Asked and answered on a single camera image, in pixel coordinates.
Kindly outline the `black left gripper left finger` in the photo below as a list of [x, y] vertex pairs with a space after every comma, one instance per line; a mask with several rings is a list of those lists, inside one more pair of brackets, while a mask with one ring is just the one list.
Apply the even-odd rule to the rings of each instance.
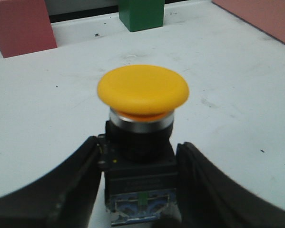
[[101, 171], [96, 137], [31, 184], [0, 197], [0, 228], [86, 228]]

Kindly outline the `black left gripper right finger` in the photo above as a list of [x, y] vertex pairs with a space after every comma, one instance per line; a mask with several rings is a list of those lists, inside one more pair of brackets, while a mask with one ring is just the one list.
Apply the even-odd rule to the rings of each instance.
[[193, 144], [178, 144], [176, 158], [183, 227], [285, 228], [285, 210], [237, 184]]

